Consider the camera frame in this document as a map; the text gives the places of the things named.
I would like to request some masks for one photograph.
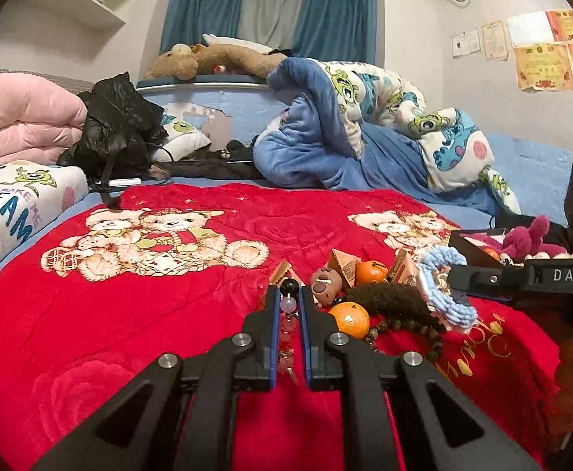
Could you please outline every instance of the blue fleece blanket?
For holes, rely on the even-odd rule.
[[[267,77],[276,97],[289,104],[281,124],[261,134],[254,163],[283,188],[395,189],[426,203],[453,204],[495,215],[500,205],[486,185],[446,193],[428,188],[419,143],[389,127],[360,122],[362,152],[346,135],[336,90],[315,61],[287,58]]]

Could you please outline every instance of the blue curtain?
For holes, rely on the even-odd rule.
[[[293,52],[374,64],[376,5],[376,0],[303,0]]]
[[[235,37],[242,0],[169,0],[160,53],[175,44],[199,44],[202,34]]]

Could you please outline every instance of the white curtain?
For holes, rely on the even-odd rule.
[[[302,0],[242,0],[238,38],[274,49],[293,45]]]

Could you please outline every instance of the figurine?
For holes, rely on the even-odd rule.
[[[325,265],[310,277],[310,288],[317,302],[323,308],[329,308],[343,288],[343,279],[337,271]]]

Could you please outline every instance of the red blanket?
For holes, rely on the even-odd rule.
[[[237,332],[282,259],[307,280],[331,248],[391,264],[391,246],[445,242],[449,229],[393,191],[175,185],[132,188],[122,206],[73,217],[0,273],[0,453],[14,471],[158,355]],[[473,302],[480,327],[446,335],[437,366],[540,460],[557,348],[523,314]],[[405,332],[378,344],[427,350]],[[235,470],[340,470],[342,459],[338,394],[281,376],[270,394],[240,396]]]

